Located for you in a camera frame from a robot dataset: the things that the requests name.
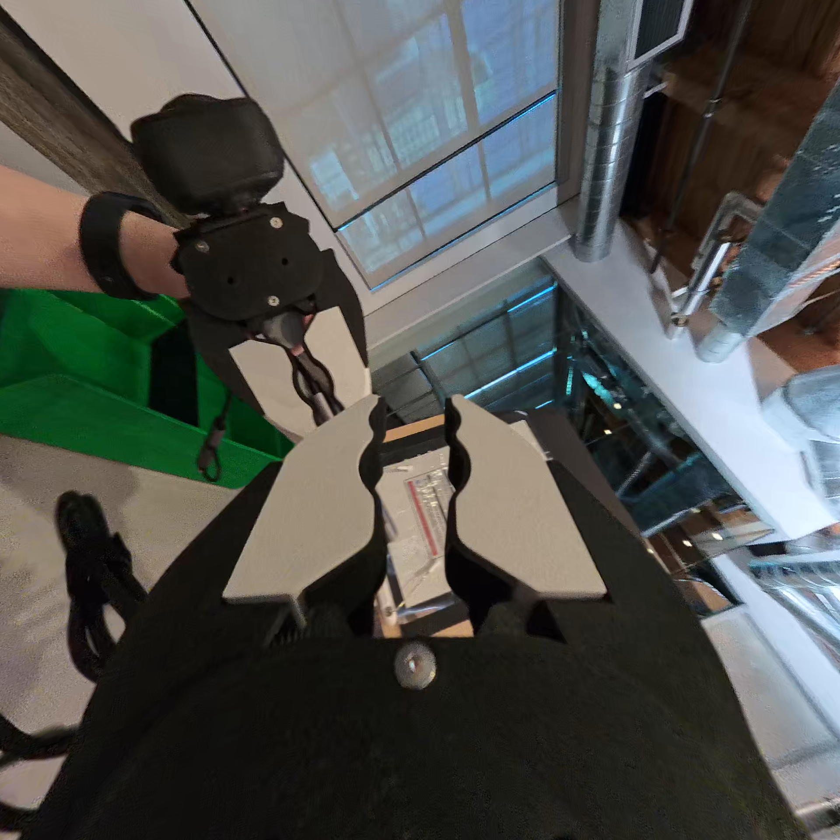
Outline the black wristband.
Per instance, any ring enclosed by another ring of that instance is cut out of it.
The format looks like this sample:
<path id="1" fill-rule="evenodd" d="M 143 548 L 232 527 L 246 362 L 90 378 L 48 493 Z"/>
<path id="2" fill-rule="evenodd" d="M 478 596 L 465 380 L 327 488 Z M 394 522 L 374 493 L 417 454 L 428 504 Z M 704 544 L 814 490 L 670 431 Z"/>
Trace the black wristband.
<path id="1" fill-rule="evenodd" d="M 78 244 L 87 272 L 107 296 L 129 301 L 154 301 L 158 295 L 141 289 L 123 264 L 120 231 L 126 214 L 163 223 L 157 208 L 138 196 L 100 192 L 88 198 L 82 208 Z"/>

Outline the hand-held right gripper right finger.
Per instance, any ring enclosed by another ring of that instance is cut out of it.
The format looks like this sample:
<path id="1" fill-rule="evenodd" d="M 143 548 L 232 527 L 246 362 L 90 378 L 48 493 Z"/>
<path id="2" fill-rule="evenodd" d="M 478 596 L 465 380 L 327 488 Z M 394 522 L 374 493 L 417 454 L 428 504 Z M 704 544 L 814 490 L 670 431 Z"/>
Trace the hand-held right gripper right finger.
<path id="1" fill-rule="evenodd" d="M 525 419 L 508 423 L 462 395 L 445 409 L 447 583 L 474 635 L 498 606 L 529 622 L 551 602 L 600 601 L 607 587 Z"/>

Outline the person's left forearm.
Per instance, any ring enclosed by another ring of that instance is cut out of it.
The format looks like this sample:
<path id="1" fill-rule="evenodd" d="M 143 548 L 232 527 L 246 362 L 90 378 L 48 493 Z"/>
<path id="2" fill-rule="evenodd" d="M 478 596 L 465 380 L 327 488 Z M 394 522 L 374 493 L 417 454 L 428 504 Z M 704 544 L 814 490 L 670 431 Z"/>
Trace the person's left forearm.
<path id="1" fill-rule="evenodd" d="M 1 288 L 99 292 L 79 247 L 87 198 L 1 167 Z"/>

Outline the round silver ventilation duct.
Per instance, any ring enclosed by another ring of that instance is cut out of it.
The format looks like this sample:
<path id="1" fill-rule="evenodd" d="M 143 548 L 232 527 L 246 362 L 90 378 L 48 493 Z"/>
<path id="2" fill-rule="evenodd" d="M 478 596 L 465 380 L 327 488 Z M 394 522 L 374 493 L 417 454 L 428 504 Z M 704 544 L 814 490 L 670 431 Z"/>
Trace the round silver ventilation duct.
<path id="1" fill-rule="evenodd" d="M 574 256 L 594 263 L 610 254 L 634 153 L 649 69 L 636 58 L 643 2 L 600 2 Z"/>

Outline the silver rectangular air duct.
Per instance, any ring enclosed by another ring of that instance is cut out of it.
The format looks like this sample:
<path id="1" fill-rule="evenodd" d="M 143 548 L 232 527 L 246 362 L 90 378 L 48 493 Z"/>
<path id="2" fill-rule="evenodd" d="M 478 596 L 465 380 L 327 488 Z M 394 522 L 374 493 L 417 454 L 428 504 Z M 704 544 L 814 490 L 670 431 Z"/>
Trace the silver rectangular air duct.
<path id="1" fill-rule="evenodd" d="M 814 117 L 710 311 L 716 323 L 696 347 L 720 363 L 746 340 L 791 319 L 838 270 L 839 85 Z"/>

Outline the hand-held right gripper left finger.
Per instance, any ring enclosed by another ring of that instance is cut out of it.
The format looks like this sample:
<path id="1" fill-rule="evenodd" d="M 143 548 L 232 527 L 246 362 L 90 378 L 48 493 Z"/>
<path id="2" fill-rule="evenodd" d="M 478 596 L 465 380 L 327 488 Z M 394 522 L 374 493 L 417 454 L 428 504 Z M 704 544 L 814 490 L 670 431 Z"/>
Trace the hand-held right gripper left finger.
<path id="1" fill-rule="evenodd" d="M 309 623 L 337 612 L 372 637 L 387 540 L 376 487 L 385 405 L 363 397 L 284 460 L 223 590 L 227 604 L 281 604 Z"/>

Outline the large window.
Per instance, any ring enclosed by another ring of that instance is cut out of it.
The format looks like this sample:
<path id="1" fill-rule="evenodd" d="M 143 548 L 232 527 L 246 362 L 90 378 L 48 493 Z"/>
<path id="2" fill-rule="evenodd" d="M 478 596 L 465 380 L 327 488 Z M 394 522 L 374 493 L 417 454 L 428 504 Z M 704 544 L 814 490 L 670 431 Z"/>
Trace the large window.
<path id="1" fill-rule="evenodd" d="M 190 5 L 371 290 L 553 187 L 560 2 Z"/>

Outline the green plastic bin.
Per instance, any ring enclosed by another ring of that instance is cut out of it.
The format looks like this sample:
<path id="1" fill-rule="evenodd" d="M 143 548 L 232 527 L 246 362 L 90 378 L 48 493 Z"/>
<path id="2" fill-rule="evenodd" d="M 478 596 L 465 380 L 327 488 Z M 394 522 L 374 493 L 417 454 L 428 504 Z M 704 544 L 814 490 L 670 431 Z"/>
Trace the green plastic bin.
<path id="1" fill-rule="evenodd" d="M 5 435 L 203 481 L 226 400 L 174 299 L 2 290 Z"/>

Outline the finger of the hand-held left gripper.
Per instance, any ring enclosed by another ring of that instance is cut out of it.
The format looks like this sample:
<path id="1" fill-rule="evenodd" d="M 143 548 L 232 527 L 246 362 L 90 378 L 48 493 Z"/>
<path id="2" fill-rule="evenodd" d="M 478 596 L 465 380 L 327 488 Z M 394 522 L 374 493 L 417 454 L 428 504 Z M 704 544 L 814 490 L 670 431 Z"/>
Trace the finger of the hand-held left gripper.
<path id="1" fill-rule="evenodd" d="M 312 414 L 336 414 L 371 393 L 364 314 L 333 251 L 319 251 L 321 279 L 303 304 L 304 403 Z"/>
<path id="2" fill-rule="evenodd" d="M 210 316 L 192 301 L 182 301 L 182 309 L 196 352 L 235 397 L 287 438 L 304 438 L 317 428 L 282 347 L 257 339 L 247 322 Z"/>

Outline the person's left hand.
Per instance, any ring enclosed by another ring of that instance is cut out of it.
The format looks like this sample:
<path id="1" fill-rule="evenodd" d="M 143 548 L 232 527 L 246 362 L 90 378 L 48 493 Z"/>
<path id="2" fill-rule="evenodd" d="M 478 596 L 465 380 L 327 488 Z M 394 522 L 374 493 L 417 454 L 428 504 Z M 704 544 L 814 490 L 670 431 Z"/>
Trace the person's left hand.
<path id="1" fill-rule="evenodd" d="M 122 264 L 139 289 L 176 300 L 188 298 L 183 275 L 172 267 L 177 250 L 173 227 L 128 212 L 122 217 L 119 247 Z"/>

